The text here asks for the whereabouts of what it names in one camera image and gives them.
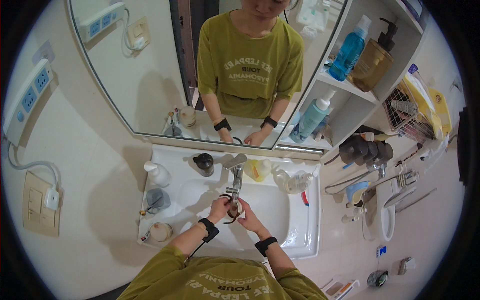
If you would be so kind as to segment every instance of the olive t-shirt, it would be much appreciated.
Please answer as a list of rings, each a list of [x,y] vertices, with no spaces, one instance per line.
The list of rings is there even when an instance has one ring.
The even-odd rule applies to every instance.
[[[175,246],[155,255],[118,300],[327,300],[297,269],[278,279],[255,261],[226,257],[185,257]]]
[[[222,114],[264,119],[276,98],[301,91],[303,40],[276,19],[272,32],[252,38],[238,31],[230,12],[208,19],[198,45],[198,89],[215,93]]]

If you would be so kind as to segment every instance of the white sink basin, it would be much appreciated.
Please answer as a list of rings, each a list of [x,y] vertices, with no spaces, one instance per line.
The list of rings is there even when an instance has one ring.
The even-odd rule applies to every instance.
[[[202,152],[195,149],[153,145],[152,161],[165,166],[172,175],[172,183],[164,188],[171,199],[171,206],[156,215],[140,217],[139,238],[154,222],[168,223],[174,228],[174,236],[188,230],[202,217],[207,217],[212,201],[232,187],[233,174],[222,168],[222,164],[236,154],[209,151],[215,160],[215,172],[211,177],[200,175],[192,158]],[[248,156],[249,159],[264,159]],[[298,170],[313,171],[314,161],[269,157],[273,166],[293,175]],[[149,182],[145,191],[151,188]],[[261,222],[275,236],[291,258],[313,257],[318,254],[320,224],[320,186],[318,178],[307,190],[310,207],[303,204],[300,195],[288,195],[281,191],[268,176],[258,183],[243,174],[240,198],[247,201]],[[147,207],[144,194],[142,209]],[[262,261],[264,258],[255,248],[258,238],[245,230],[238,222],[229,222],[228,216],[217,224],[220,233],[205,244],[195,256],[229,256]],[[167,242],[157,242],[151,237],[144,245],[162,248]]]
[[[250,134],[260,130],[260,126],[262,125],[263,120],[229,116],[228,122],[232,124],[232,131],[230,131],[230,135],[232,137],[239,138],[243,143],[243,141]],[[273,132],[265,139],[265,141],[262,143],[262,146],[272,147],[273,145],[275,145],[275,142],[282,133],[284,127],[284,124],[279,124],[273,130]],[[200,125],[200,138],[202,140],[220,141],[220,136],[218,135],[211,123],[204,123]]]

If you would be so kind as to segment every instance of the mirror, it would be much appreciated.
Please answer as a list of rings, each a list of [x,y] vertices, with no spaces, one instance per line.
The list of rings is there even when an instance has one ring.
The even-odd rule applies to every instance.
[[[273,149],[291,131],[343,1],[69,5],[92,73],[134,134]]]

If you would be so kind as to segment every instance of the toilet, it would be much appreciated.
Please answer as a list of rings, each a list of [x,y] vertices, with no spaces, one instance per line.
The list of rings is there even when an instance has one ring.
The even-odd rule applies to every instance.
[[[397,178],[393,178],[379,184],[376,190],[377,194],[365,205],[367,213],[363,218],[364,237],[368,240],[380,239],[388,242],[395,229],[395,205],[389,208],[384,206],[390,198],[400,193],[401,188]]]

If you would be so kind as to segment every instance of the teal bottle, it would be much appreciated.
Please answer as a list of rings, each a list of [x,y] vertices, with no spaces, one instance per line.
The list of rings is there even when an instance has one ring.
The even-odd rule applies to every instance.
[[[352,33],[350,33],[338,52],[328,73],[338,81],[344,81],[350,74],[365,48],[365,38],[371,20],[364,15]]]
[[[330,99],[335,95],[335,90],[330,89],[322,98],[314,99],[300,118],[300,122],[290,133],[290,138],[297,144],[302,144],[328,115]]]

